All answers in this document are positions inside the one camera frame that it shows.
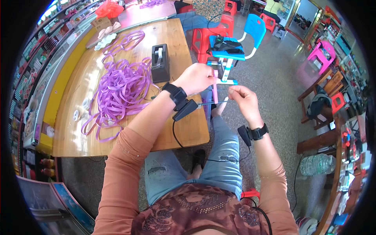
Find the red stool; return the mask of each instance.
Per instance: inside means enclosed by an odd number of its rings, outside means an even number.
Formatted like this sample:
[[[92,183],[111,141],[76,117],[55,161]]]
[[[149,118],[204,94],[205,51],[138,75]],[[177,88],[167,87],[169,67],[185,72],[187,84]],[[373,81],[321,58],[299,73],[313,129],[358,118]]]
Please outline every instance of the red stool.
[[[345,99],[343,98],[343,94],[341,92],[338,92],[337,94],[334,94],[332,97],[332,113],[335,114],[338,110],[340,110],[345,104]]]
[[[190,12],[190,11],[195,11],[195,9],[193,9],[192,5],[183,6],[182,8],[179,9],[179,14]]]
[[[234,18],[229,15],[222,15],[221,22],[216,28],[194,29],[192,34],[191,50],[197,53],[197,60],[199,61],[199,63],[206,64],[208,58],[211,56],[206,53],[207,49],[210,46],[209,36],[221,35],[232,38],[233,29]]]
[[[249,191],[241,193],[240,198],[242,197],[258,197],[260,200],[260,193],[255,188],[250,188]]]
[[[265,28],[273,33],[274,27],[276,26],[276,20],[265,15],[264,13],[260,15],[260,18],[265,22]]]
[[[225,4],[224,4],[224,10],[228,11],[230,13],[230,15],[232,15],[232,16],[236,15],[236,12],[237,12],[236,2],[226,0]]]

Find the brown patterned top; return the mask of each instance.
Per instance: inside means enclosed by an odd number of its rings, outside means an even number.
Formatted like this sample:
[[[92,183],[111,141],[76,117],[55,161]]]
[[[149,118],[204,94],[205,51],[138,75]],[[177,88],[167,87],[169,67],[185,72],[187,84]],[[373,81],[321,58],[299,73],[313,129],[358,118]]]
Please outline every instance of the brown patterned top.
[[[231,192],[188,183],[136,216],[132,234],[192,234],[212,228],[228,235],[267,235],[260,225],[262,216],[240,203]]]
[[[225,0],[192,0],[192,7],[197,15],[202,15],[210,22],[221,21]]]

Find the blue chair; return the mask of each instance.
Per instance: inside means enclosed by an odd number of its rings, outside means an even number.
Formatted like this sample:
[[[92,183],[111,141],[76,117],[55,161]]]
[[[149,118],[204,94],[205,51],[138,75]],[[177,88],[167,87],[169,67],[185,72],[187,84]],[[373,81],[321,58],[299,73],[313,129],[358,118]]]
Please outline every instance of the blue chair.
[[[261,44],[262,39],[264,38],[266,33],[265,22],[257,15],[249,14],[246,25],[244,26],[243,37],[238,40],[238,42],[243,41],[246,38],[247,33],[249,33],[255,40],[252,53],[245,57],[246,59],[249,59],[255,54],[257,48]]]
[[[219,61],[218,62],[208,61],[207,65],[221,65],[222,66],[223,77],[222,77],[221,81],[223,83],[230,84],[230,82],[227,82],[227,78],[228,78],[228,75],[230,73],[230,69],[232,67],[232,61],[233,60],[244,61],[246,59],[251,58],[255,54],[257,48],[261,44],[261,41],[264,38],[264,35],[266,33],[264,21],[255,14],[249,14],[248,18],[247,18],[246,25],[244,26],[243,37],[240,40],[237,40],[236,38],[225,37],[225,40],[234,41],[234,42],[241,42],[246,38],[247,33],[249,33],[253,37],[253,39],[255,40],[255,44],[253,46],[253,50],[252,50],[252,53],[250,55],[248,55],[248,56],[234,55],[234,54],[229,54],[226,51],[212,51],[213,56],[219,58]],[[214,46],[215,38],[216,38],[216,36],[210,36],[209,37],[211,47]],[[236,47],[236,48],[239,48],[242,51],[244,51],[242,46],[239,46],[239,47]]]

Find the tape roll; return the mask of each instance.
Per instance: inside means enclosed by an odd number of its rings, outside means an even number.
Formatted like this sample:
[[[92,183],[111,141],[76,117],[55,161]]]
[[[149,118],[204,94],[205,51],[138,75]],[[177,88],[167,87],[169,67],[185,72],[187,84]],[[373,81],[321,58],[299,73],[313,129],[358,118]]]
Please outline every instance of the tape roll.
[[[90,99],[89,98],[85,98],[84,100],[83,100],[83,102],[82,102],[82,107],[84,108],[84,109],[89,109],[89,107],[90,107]]]
[[[73,113],[73,121],[77,121],[78,120],[78,115],[80,114],[80,112],[78,110],[76,110],[74,113]]]

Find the sleeve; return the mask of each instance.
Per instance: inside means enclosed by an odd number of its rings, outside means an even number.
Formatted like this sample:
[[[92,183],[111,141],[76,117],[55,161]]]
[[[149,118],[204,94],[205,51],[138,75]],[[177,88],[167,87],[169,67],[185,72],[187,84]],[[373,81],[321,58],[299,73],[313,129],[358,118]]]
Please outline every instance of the sleeve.
[[[94,235],[130,234],[138,215],[139,171],[153,144],[129,128],[108,155]]]
[[[260,176],[259,208],[267,215],[273,235],[298,234],[298,226],[287,199],[287,181],[283,165],[267,176]],[[261,223],[269,233],[268,223],[262,216]]]

